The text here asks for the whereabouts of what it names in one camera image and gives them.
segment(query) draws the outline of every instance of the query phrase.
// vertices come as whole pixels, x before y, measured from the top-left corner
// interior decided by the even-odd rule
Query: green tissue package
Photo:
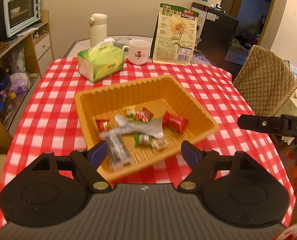
[[[103,45],[78,53],[79,73],[95,83],[120,71],[124,67],[124,51],[118,47]]]

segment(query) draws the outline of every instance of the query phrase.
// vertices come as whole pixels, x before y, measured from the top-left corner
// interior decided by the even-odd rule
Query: gray ribbed surface
[[[171,184],[119,184],[108,194],[92,196],[87,207],[65,223],[25,228],[8,223],[0,240],[271,240],[282,225],[246,229],[208,214],[198,198],[176,192]]]

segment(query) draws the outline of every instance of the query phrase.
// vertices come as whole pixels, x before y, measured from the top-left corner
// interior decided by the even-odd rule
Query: red wrapped candy
[[[100,132],[108,131],[109,130],[109,121],[110,120],[100,120],[100,119],[95,119],[97,128],[99,129]]]
[[[172,115],[167,111],[163,115],[163,126],[171,128],[179,133],[183,133],[187,124],[188,120],[183,117]]]
[[[153,113],[150,112],[147,108],[143,107],[142,111],[136,111],[136,115],[143,122],[148,122],[153,117]]]

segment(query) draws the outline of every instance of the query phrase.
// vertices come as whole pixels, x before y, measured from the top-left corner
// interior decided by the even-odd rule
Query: small jar
[[[11,92],[9,94],[9,98],[12,100],[12,103],[17,106],[19,104],[19,100],[16,97],[16,94],[14,92]]]

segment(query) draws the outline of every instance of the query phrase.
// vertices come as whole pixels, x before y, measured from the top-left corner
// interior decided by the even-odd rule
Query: black circular disc
[[[7,221],[43,227],[72,218],[86,197],[85,189],[73,179],[37,171],[7,185],[0,194],[0,207]]]
[[[206,208],[223,222],[239,227],[262,227],[280,221],[288,195],[278,182],[252,181],[225,176],[211,181],[203,191]]]

